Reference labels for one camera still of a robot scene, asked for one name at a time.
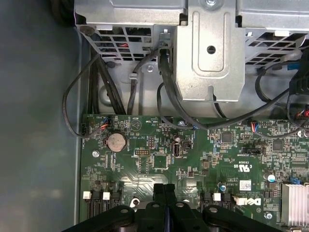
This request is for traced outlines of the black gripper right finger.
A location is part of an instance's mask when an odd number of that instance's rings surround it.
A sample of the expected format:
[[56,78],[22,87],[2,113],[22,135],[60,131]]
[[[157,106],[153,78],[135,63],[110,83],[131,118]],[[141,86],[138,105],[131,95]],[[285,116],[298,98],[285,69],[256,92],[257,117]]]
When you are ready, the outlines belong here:
[[165,185],[167,206],[177,232],[210,232],[211,228],[224,232],[278,232],[268,226],[229,209],[210,205],[199,212],[187,203],[177,201],[173,185]]

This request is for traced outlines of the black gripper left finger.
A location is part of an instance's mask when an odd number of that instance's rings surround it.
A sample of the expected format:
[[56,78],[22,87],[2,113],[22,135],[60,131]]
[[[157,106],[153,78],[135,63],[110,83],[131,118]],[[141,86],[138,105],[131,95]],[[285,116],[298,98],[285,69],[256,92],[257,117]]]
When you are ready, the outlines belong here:
[[163,232],[166,199],[163,184],[154,185],[153,201],[137,210],[119,205],[69,228],[70,232]]

